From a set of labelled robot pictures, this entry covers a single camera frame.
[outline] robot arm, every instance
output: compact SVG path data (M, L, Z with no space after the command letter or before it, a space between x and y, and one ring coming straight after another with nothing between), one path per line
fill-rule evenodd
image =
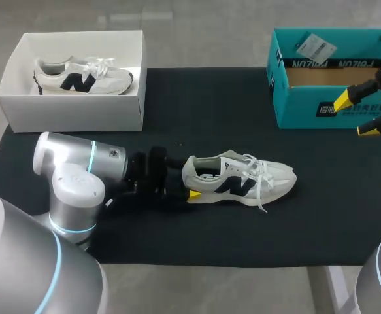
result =
M375 78L359 85L349 86L334 102L334 110L337 112L353 105L357 105L363 98L372 95L379 90L381 90L381 69L376 73ZM357 133L359 135L380 135L381 117L358 126Z

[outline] table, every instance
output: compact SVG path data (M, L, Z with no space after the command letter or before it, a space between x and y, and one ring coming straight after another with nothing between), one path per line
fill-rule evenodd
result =
M360 265L381 240L381 137L280 130L264 69L149 69L142 132L71 135L128 153L161 145L177 158L233 149L288 164L298 177L265 206L268 215L238 203L175 212L126 200L96 227L89 252L101 263ZM49 200L32 170L38 136L7 128L0 142L0 197L30 215Z

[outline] white shoelace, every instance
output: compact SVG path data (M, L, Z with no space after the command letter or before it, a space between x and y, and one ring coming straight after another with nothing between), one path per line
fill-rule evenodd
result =
M83 65L84 70L90 72L96 79L106 75L110 66L113 65L114 58L95 58L91 57L86 65Z
M243 155L245 159L243 161L249 162L246 170L242 172L243 175L248 177L249 179L255 180L257 182L257 202L258 207L267 213L267 211L263 208L261 204L261 182L267 182L267 185L270 189L274 188L273 176L267 172L267 162L263 160L258 160L256 157L253 157L249 154Z

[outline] white sneaker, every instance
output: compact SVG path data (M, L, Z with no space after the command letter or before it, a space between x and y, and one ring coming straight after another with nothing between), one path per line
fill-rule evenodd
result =
M190 156L182 177L187 188L201 193L189 203L235 200L263 211L263 204L281 198L296 182L293 168L232 150L215 157Z
M33 78L40 94L119 95L132 85L133 75L112 64L113 58L71 57L61 63L47 63L38 58Z

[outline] new balance logo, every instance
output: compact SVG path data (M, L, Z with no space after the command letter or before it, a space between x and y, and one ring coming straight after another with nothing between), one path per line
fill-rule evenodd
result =
M241 177L228 177L215 192L224 193L229 191L229 193L233 195L245 196L255 185L256 182L253 179L247 179L247 181L242 184Z
M91 74L89 74L87 79L83 82L83 78L80 73L71 73L68 74L67 78L62 83L61 88L63 90L71 90L71 87L74 86L74 89L77 92L88 93L95 81L96 79Z

